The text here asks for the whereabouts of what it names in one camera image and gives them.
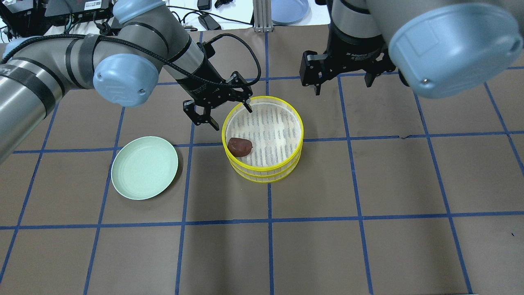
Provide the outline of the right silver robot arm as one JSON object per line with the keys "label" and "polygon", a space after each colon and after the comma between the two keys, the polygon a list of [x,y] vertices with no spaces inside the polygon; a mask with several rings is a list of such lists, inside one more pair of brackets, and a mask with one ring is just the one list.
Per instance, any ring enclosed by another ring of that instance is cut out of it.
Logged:
{"label": "right silver robot arm", "polygon": [[322,54],[303,52],[300,80],[316,95],[342,73],[366,86],[397,70],[417,95],[445,98],[475,88],[523,51],[522,0],[318,0],[330,16]]}

